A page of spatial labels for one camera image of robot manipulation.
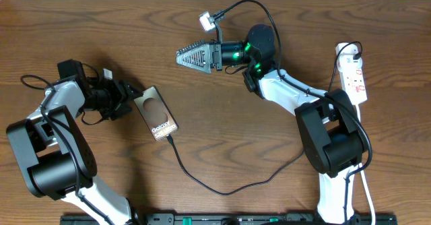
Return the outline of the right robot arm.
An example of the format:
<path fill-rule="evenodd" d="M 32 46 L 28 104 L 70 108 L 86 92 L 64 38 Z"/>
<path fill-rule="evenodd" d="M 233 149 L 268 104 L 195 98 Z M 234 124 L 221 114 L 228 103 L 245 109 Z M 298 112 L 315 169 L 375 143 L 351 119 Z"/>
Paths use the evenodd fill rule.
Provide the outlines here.
<path fill-rule="evenodd" d="M 244 40 L 200 40 L 176 52 L 176 63 L 211 73 L 237 65 L 249 92 L 274 102 L 296 118 L 303 151 L 319 173 L 319 216 L 330 224 L 354 217 L 352 180 L 362 172 L 370 140 L 344 90 L 326 92 L 294 79 L 275 60 L 277 30 L 253 26 Z"/>

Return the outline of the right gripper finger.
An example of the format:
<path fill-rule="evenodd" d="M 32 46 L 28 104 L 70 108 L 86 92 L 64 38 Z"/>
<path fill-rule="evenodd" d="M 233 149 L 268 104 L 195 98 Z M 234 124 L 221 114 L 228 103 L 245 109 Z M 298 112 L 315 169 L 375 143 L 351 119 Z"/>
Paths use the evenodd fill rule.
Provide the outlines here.
<path fill-rule="evenodd" d="M 204 73 L 211 73 L 210 49 L 202 53 L 192 53 L 185 55 L 176 54 L 176 64 Z"/>
<path fill-rule="evenodd" d="M 185 55 L 185 54 L 192 54 L 192 53 L 202 53 L 209 49 L 210 42 L 207 42 L 205 40 L 199 40 L 197 42 L 194 42 L 190 44 L 189 46 L 185 46 L 181 49 L 177 50 L 177 55 Z"/>

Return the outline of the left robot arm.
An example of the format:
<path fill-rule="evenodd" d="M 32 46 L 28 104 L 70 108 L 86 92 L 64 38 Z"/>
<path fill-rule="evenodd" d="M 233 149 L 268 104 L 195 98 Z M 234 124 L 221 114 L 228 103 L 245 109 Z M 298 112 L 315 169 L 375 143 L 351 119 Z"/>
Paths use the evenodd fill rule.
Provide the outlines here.
<path fill-rule="evenodd" d="M 36 197 L 71 203 L 98 224 L 145 224 L 129 199 L 97 175 L 94 154 L 75 122 L 88 111 L 114 121 L 131 112 L 129 102 L 142 96 L 142 90 L 114 79 L 108 69 L 88 77 L 84 63 L 73 59 L 57 68 L 59 80 L 45 81 L 39 107 L 6 129 L 28 190 Z"/>

